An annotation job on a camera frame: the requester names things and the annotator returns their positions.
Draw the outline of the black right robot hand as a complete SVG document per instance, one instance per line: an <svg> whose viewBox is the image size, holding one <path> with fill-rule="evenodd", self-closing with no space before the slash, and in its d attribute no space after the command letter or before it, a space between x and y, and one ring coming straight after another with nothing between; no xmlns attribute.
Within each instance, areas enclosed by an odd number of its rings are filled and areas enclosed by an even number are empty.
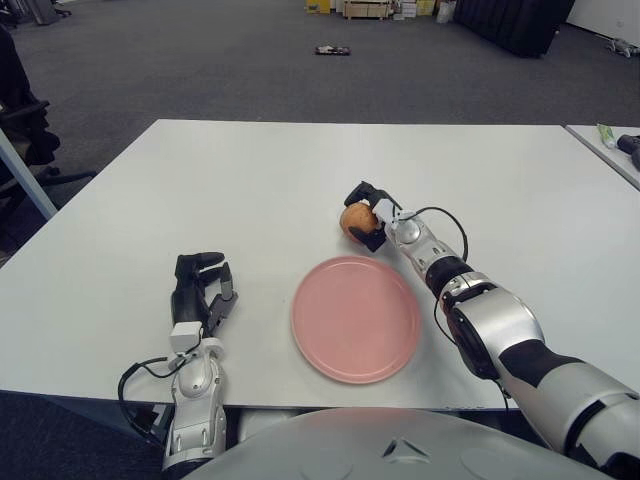
<svg viewBox="0 0 640 480"><path fill-rule="evenodd" d="M385 226L390 224L401 206L385 190L361 181L344 200L340 224L352 240L376 252L387 240Z"/></svg>

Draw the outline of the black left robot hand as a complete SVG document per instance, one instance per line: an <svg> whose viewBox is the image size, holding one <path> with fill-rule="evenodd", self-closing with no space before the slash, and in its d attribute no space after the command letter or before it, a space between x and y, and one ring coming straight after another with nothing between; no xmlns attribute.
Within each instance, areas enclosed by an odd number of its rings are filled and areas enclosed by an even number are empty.
<svg viewBox="0 0 640 480"><path fill-rule="evenodd" d="M174 276L173 323L198 322L203 337L213 337L238 299L225 255L221 252L179 255Z"/></svg>

